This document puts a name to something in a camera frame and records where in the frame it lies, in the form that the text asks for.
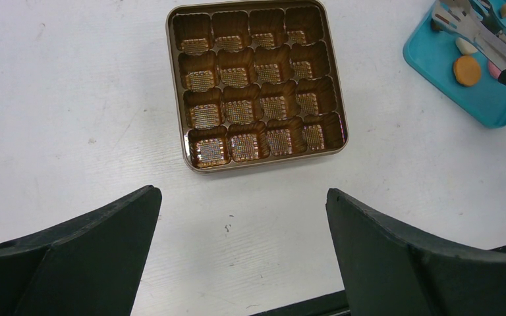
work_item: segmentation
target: blue tray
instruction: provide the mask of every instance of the blue tray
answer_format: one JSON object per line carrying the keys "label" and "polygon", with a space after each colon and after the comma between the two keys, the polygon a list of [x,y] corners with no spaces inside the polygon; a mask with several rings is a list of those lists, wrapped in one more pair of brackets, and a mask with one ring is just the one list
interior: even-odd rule
{"label": "blue tray", "polygon": [[[506,0],[490,0],[490,3],[499,14],[499,8]],[[484,126],[505,126],[506,86],[490,76],[488,60],[481,53],[473,54],[482,67],[479,83],[469,88],[457,83],[453,74],[453,62],[461,53],[455,45],[456,37],[447,32],[432,31],[432,10],[405,45],[403,54],[407,63]]]}

